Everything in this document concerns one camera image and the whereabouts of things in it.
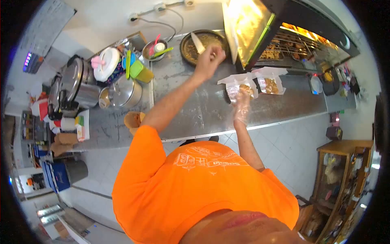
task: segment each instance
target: pot lid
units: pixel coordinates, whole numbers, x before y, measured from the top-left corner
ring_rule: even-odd
[[[53,105],[54,112],[57,112],[60,107],[60,89],[61,78],[56,76],[49,93],[49,104]]]
[[[83,61],[79,58],[75,58],[71,65],[69,65],[62,76],[62,89],[67,91],[70,102],[74,99],[77,93],[78,86],[80,84],[83,71]]]
[[[105,82],[115,71],[121,56],[116,48],[108,47],[100,53],[99,58],[104,64],[99,64],[94,69],[94,76],[96,80]]]
[[[133,79],[126,79],[126,75],[122,75],[119,79],[111,84],[108,89],[108,96],[112,106],[124,106],[133,95],[134,81]]]

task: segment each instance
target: white tile floor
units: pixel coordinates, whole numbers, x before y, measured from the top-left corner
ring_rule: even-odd
[[[313,192],[317,171],[316,148],[329,142],[325,136],[329,125],[328,115],[323,114],[250,130],[249,134],[264,165],[270,168],[294,195],[299,194],[309,199]],[[219,142],[239,153],[236,133],[220,135]],[[171,153],[181,143],[183,141],[164,143],[166,154]],[[87,163],[89,174],[87,178],[74,185],[111,196],[116,175],[127,150],[121,148],[84,152],[82,156]],[[112,212],[112,202],[109,199],[76,189],[71,191],[77,193],[74,196],[62,194],[66,198],[65,202],[71,202],[84,212],[105,219],[109,223],[115,222],[113,225],[117,225]]]

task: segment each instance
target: wooden shelf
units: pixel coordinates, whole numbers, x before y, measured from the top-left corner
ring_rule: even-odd
[[[343,204],[343,197],[345,196],[344,190],[348,187],[348,183],[350,181],[350,175],[354,168],[354,164],[351,162],[351,157],[353,154],[361,154],[363,153],[363,162],[360,169],[357,171],[357,183],[356,188],[353,192],[353,194],[350,196],[353,197],[360,197],[365,181],[367,178],[367,168],[370,165],[370,158],[371,158],[371,148],[373,145],[373,141],[365,141],[365,140],[341,140],[341,141],[332,141],[330,143],[327,143],[319,148],[317,148],[317,151],[319,152],[319,160],[318,160],[318,170],[317,170],[317,176],[314,186],[313,195],[310,198],[310,201],[312,204],[316,206],[316,209],[324,214],[325,216],[329,216],[329,219],[327,220],[324,228],[322,229],[320,235],[318,237],[307,237],[307,241],[313,242],[313,243],[322,243],[322,240],[327,237],[332,230],[335,229],[336,223],[339,219],[342,219],[343,222],[340,226],[342,228],[344,226],[345,221],[349,218],[353,210],[356,208],[357,202],[351,201],[348,205],[345,212],[340,213],[340,208]],[[328,206],[331,206],[332,208],[325,207],[323,204],[323,198],[324,193],[330,189],[334,189],[334,185],[329,185],[326,182],[326,176],[325,176],[325,168],[324,165],[324,156],[326,153],[335,154],[338,156],[341,156],[341,162],[338,167],[341,166],[344,167],[344,170],[342,172],[342,179],[339,181],[340,189],[336,198],[336,201],[327,201]],[[328,244],[334,243],[334,240],[336,240],[337,237],[330,238],[330,242],[327,242]]]

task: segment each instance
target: blue cooler box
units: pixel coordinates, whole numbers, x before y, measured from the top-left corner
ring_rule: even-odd
[[[54,164],[43,162],[42,170],[45,178],[45,184],[49,185],[53,191],[58,193],[71,187],[66,167],[63,162],[56,162]]]

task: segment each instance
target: chin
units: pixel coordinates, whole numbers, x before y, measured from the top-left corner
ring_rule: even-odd
[[[188,243],[304,244],[296,232],[277,219],[252,211],[231,211],[214,218]]]

